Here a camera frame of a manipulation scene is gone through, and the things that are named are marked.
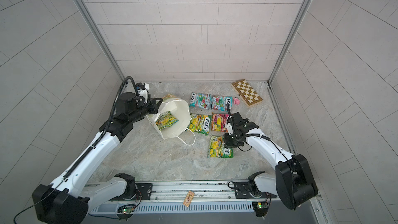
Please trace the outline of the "right electronics board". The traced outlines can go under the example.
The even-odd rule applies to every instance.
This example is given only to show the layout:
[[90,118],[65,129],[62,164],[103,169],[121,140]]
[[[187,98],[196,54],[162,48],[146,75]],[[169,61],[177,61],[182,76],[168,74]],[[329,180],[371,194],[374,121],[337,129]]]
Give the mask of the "right electronics board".
[[268,202],[252,202],[252,208],[255,212],[256,217],[262,218],[268,214],[269,203]]

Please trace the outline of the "teal pink blossom candy bag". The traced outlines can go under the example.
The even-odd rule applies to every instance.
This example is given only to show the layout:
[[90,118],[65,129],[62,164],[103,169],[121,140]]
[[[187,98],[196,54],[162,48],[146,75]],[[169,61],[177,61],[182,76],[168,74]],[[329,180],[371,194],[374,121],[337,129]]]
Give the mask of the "teal pink blossom candy bag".
[[211,94],[193,92],[190,98],[190,107],[199,107],[206,110],[212,108]]

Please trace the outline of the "left electronics board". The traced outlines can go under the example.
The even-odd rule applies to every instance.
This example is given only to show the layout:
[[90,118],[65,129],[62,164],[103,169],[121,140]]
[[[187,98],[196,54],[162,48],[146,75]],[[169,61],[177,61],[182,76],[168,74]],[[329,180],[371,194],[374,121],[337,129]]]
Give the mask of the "left electronics board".
[[123,215],[130,215],[135,211],[136,204],[127,204],[118,208],[117,213]]

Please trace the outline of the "yellow green tea candy bag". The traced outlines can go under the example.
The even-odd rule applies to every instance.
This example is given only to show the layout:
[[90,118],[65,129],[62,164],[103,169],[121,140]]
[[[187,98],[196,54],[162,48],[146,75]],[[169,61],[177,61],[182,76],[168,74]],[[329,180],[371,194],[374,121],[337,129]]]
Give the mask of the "yellow green tea candy bag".
[[210,116],[191,114],[191,121],[188,125],[188,129],[192,132],[209,135],[210,132]]

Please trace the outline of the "dark green candy bag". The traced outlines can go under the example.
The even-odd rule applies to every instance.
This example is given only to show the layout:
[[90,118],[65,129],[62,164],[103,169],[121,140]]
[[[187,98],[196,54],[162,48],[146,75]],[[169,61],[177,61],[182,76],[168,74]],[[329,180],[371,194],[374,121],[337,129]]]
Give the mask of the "dark green candy bag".
[[223,136],[211,136],[208,158],[233,158],[233,150],[224,144]]

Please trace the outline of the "small pink toy on table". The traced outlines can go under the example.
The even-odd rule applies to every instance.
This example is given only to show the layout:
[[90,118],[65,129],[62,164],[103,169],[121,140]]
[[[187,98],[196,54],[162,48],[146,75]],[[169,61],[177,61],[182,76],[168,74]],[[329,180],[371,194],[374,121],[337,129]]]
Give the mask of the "small pink toy on table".
[[240,100],[237,97],[233,98],[233,103],[234,105],[239,105],[240,104]]

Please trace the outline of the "green Fox's spring tea bag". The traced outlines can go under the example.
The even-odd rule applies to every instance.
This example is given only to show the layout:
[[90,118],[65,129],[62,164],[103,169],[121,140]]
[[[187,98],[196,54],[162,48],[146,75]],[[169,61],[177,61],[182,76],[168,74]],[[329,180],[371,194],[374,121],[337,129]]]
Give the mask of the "green Fox's spring tea bag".
[[171,113],[171,111],[166,111],[161,113],[155,124],[159,130],[164,130],[176,124],[178,119]]

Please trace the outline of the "wooden chessboard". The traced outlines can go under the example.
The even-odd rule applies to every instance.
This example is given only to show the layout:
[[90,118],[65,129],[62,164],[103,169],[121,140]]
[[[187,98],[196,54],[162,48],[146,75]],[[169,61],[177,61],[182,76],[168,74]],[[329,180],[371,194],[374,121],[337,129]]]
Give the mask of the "wooden chessboard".
[[263,102],[260,94],[245,79],[232,83],[234,91],[242,98],[244,104],[248,107],[254,107]]

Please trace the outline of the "small wooden tag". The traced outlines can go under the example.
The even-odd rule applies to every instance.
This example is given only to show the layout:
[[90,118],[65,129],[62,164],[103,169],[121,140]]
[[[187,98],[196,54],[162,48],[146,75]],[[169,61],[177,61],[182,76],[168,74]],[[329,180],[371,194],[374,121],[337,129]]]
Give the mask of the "small wooden tag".
[[183,201],[183,205],[184,205],[185,207],[189,207],[189,206],[190,206],[190,204],[191,204],[191,202],[192,202],[192,200],[193,200],[194,195],[195,195],[194,192],[188,191],[188,193],[187,193],[187,195],[186,195],[186,197],[185,197],[185,199],[184,199],[184,201]]

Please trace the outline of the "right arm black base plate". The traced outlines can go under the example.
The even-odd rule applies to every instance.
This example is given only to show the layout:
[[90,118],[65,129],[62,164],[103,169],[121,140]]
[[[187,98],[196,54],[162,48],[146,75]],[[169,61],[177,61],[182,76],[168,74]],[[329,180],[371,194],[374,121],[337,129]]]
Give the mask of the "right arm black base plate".
[[275,199],[276,195],[269,192],[260,192],[253,182],[229,181],[228,187],[235,193],[236,199]]

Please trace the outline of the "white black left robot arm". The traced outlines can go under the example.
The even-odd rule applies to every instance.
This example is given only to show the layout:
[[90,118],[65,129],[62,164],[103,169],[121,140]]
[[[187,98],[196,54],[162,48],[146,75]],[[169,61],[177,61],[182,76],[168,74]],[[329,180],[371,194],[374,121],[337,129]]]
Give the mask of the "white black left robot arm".
[[90,190],[85,186],[103,160],[124,140],[133,124],[158,112],[162,98],[139,100],[132,92],[119,93],[108,120],[84,152],[49,185],[32,194],[37,219],[47,224],[79,224],[97,206],[113,199],[138,200],[134,176],[118,173]]

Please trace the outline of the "grey metal corner profile left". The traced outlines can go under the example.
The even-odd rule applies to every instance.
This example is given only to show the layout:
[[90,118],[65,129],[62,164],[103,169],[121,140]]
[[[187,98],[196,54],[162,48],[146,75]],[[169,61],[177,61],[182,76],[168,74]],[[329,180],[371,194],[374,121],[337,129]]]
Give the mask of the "grey metal corner profile left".
[[85,2],[83,0],[73,0],[76,7],[80,11],[84,21],[88,25],[91,33],[93,34],[95,40],[97,41],[98,45],[100,46],[102,52],[105,54],[106,58],[109,60],[111,63],[112,67],[115,69],[117,75],[121,78],[121,80],[124,79],[124,74],[121,71],[119,65],[117,64],[111,50],[109,49],[108,45],[105,42],[105,39],[103,35],[100,33],[99,28],[95,24],[91,14],[88,11],[87,6],[85,5]]

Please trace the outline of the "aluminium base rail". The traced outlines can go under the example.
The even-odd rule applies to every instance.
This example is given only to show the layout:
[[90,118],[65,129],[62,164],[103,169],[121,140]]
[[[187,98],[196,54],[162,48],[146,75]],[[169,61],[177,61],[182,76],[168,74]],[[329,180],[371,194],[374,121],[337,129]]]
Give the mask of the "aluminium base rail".
[[[137,181],[137,183],[153,184],[151,197],[147,202],[177,202],[186,197],[188,191],[195,193],[194,202],[224,202],[238,200],[265,200],[265,199],[236,199],[235,193],[228,187],[228,182],[233,180],[205,180],[205,181]],[[254,179],[235,180],[235,182],[250,181],[256,185]],[[287,186],[285,183],[277,184],[273,177],[261,177],[256,187],[260,192],[269,192],[277,196],[276,200],[282,201],[285,206],[292,209],[293,204],[297,206],[316,197],[318,190],[314,184],[296,182],[294,186]]]

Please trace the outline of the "grey metal corner profile right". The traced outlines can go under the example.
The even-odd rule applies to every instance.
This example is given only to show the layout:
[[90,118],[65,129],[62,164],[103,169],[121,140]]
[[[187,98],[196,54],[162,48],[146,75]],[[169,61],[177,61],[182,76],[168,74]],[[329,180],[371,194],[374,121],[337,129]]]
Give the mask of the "grey metal corner profile right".
[[287,37],[287,39],[286,39],[286,41],[285,41],[285,43],[283,45],[283,48],[282,48],[281,53],[280,53],[280,55],[278,57],[278,60],[277,60],[277,62],[275,64],[275,67],[274,67],[274,69],[273,69],[273,71],[271,73],[271,76],[270,76],[269,80],[268,80],[268,84],[269,85],[271,85],[273,83],[273,81],[275,80],[276,75],[277,75],[279,69],[281,68],[282,63],[283,63],[283,61],[284,61],[284,59],[285,59],[285,57],[287,55],[289,47],[291,46],[291,44],[292,44],[292,42],[294,40],[294,37],[297,34],[297,32],[299,30],[299,27],[300,27],[300,25],[301,25],[301,23],[302,23],[302,21],[303,21],[303,19],[305,17],[305,14],[307,13],[307,11],[308,11],[308,9],[309,9],[309,7],[311,5],[311,2],[312,2],[312,0],[303,0],[303,3],[301,4],[301,6],[299,8],[297,16],[296,16],[296,18],[295,18],[295,20],[293,22],[293,25],[292,25],[292,28],[291,28],[289,34],[288,34],[288,37]]

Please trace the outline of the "orange Fox's candy bag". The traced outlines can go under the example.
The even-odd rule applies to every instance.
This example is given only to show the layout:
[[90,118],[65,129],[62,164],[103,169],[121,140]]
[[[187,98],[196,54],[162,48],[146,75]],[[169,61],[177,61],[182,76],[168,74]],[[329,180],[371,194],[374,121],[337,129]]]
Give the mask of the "orange Fox's candy bag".
[[228,132],[226,128],[228,114],[213,113],[211,119],[211,130],[217,132]]

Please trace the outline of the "white paper shopping bag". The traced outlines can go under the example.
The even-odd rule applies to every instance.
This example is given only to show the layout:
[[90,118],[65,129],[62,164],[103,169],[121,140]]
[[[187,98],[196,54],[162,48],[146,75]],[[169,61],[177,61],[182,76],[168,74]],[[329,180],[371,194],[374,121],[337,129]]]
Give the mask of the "white paper shopping bag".
[[[163,101],[158,109],[158,113],[146,117],[149,123],[154,127],[162,140],[177,138],[187,146],[195,144],[196,136],[189,129],[189,124],[192,120],[189,112],[189,104],[172,94],[168,94],[162,99]],[[184,131],[192,133],[193,142],[191,144],[186,143],[179,137]]]

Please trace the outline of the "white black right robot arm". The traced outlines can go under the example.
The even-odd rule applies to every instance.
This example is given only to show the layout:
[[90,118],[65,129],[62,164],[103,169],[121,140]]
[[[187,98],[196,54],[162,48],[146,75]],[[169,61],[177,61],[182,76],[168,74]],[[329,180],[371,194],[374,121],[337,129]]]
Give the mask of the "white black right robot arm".
[[227,118],[226,128],[228,132],[223,138],[227,148],[241,148],[247,144],[275,170],[274,176],[260,171],[249,176],[246,183],[235,183],[234,190],[239,195],[267,199],[277,196],[288,209],[293,210],[318,195],[309,162],[302,154],[294,155],[284,150],[258,125],[242,118],[240,113]]

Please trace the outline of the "teal Fox's candy bag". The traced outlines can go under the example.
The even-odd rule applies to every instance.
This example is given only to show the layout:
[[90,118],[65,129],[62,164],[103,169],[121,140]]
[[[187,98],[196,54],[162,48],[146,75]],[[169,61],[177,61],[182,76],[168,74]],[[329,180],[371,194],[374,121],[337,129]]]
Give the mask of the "teal Fox's candy bag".
[[233,98],[231,96],[213,95],[211,106],[213,110],[227,111],[232,109]]

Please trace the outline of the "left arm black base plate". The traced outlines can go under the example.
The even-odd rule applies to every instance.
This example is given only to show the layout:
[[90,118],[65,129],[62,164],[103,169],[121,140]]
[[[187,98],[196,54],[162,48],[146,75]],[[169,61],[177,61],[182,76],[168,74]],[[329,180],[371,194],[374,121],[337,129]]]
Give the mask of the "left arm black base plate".
[[126,192],[121,196],[114,197],[111,201],[139,201],[149,200],[151,197],[153,184],[137,183],[134,187],[127,186]]

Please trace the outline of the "electronics board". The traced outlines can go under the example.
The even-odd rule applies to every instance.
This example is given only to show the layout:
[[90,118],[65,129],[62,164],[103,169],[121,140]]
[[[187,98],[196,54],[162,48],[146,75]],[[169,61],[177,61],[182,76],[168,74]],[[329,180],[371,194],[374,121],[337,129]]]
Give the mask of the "electronics board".
[[268,214],[269,203],[268,202],[252,202],[252,208],[255,212],[256,217],[262,218]]
[[123,215],[130,215],[135,211],[136,204],[127,204],[118,208],[117,213]]

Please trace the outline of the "grey metal corner profile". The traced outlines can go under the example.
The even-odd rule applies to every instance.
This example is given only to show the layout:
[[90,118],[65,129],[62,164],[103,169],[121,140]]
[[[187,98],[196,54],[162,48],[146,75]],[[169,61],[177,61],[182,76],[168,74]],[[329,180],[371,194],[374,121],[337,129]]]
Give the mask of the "grey metal corner profile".
[[293,25],[292,25],[292,28],[291,28],[289,34],[288,34],[288,37],[287,37],[287,39],[286,39],[286,41],[285,41],[285,43],[283,45],[283,48],[282,48],[281,53],[280,53],[280,55],[278,57],[278,60],[277,60],[277,62],[275,64],[275,67],[274,67],[274,69],[273,69],[273,71],[271,73],[271,76],[270,76],[269,80],[268,80],[268,84],[269,85],[271,85],[273,83],[273,81],[275,80],[276,75],[277,75],[279,69],[281,68],[282,63],[283,63],[283,61],[284,61],[284,59],[285,59],[285,57],[287,55],[289,47],[291,46],[291,44],[292,44],[292,42],[294,40],[294,37],[297,34],[297,32],[299,30],[299,27],[300,27],[300,25],[301,25],[301,23],[302,23],[302,21],[303,21],[303,19],[305,17],[305,14],[307,13],[307,11],[308,11],[308,9],[309,9],[309,7],[311,5],[311,2],[312,2],[312,0],[303,0],[303,3],[301,4],[301,6],[299,8],[297,16],[296,16],[296,18],[295,18],[295,20],[293,22]]
[[105,39],[103,35],[100,33],[99,28],[95,24],[91,14],[88,11],[87,6],[85,5],[85,2],[83,0],[73,0],[76,7],[80,11],[84,21],[88,25],[91,33],[93,34],[95,40],[97,41],[98,45],[100,46],[102,52],[105,54],[106,58],[109,60],[111,63],[112,67],[115,69],[117,75],[121,78],[121,80],[124,79],[124,74],[121,71],[119,65],[117,64],[111,50],[109,49],[108,45],[105,42]]

